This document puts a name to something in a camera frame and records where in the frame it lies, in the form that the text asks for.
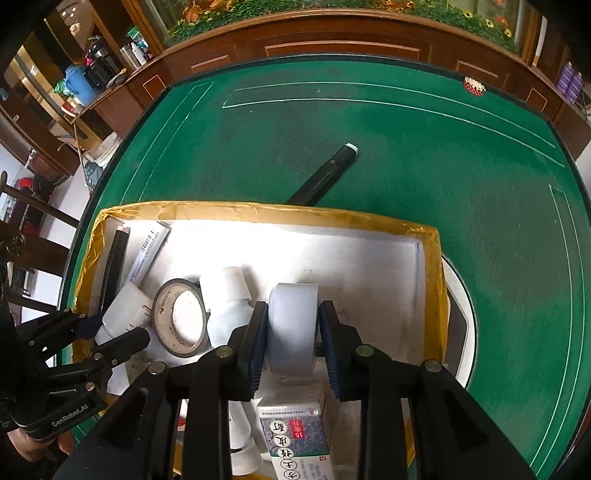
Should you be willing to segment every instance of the floor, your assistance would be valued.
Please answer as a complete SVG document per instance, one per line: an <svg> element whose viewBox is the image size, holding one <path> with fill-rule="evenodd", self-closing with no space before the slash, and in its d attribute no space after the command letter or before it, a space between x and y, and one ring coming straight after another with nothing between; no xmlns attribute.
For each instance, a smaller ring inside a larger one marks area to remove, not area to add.
<svg viewBox="0 0 591 480"><path fill-rule="evenodd" d="M51 205L80 219L89 198L84 172L78 168L73 177L56 188L51 198ZM41 223L41 236L64 247L70 247L75 233L76 230L73 227L49 215L45 215ZM61 277L38 271L31 283L31 298L55 305L60 294L60 284ZM23 308L21 318L26 322L41 315L44 313Z"/></svg>

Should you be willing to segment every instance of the black marker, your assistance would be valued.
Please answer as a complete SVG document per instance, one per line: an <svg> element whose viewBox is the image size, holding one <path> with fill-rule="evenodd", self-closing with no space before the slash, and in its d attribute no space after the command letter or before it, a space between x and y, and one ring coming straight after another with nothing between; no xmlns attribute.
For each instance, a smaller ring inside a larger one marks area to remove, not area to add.
<svg viewBox="0 0 591 480"><path fill-rule="evenodd" d="M295 192L286 205L313 207L357 158L358 148L347 143Z"/></svg>

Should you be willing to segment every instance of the tape roll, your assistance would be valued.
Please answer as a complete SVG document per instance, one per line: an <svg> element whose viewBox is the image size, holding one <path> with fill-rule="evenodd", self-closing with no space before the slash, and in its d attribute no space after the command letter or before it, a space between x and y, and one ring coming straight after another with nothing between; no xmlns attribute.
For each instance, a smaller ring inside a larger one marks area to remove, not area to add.
<svg viewBox="0 0 591 480"><path fill-rule="evenodd" d="M152 319L158 340L174 356L188 358L207 348L207 313L195 283L175 278L162 285Z"/></svg>
<svg viewBox="0 0 591 480"><path fill-rule="evenodd" d="M312 375L317 309L317 284L279 283L273 289L267 336L267 365L273 374Z"/></svg>

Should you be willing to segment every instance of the small red object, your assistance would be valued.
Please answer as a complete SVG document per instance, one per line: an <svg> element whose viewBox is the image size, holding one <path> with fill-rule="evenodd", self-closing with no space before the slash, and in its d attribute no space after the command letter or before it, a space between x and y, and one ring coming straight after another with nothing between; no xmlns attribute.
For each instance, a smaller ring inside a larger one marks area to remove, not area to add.
<svg viewBox="0 0 591 480"><path fill-rule="evenodd" d="M470 92L472 95L476 95L477 97L483 96L486 92L486 88L483 84L470 77L464 78L463 85L468 92Z"/></svg>
<svg viewBox="0 0 591 480"><path fill-rule="evenodd" d="M295 439L305 439L304 425L300 419L290 420L291 434Z"/></svg>

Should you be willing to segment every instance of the wall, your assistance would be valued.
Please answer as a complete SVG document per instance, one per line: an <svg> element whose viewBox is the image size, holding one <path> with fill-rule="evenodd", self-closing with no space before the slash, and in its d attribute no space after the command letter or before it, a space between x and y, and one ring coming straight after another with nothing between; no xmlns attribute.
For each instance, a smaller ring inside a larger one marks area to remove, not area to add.
<svg viewBox="0 0 591 480"><path fill-rule="evenodd" d="M23 165L12 156L12 154L0 144L0 171L6 170L8 173L8 183L12 185L17 179L17 175Z"/></svg>
<svg viewBox="0 0 591 480"><path fill-rule="evenodd" d="M583 177L587 192L591 192L591 142L587 144L583 152L579 155L577 159L577 168L579 169L581 177Z"/></svg>

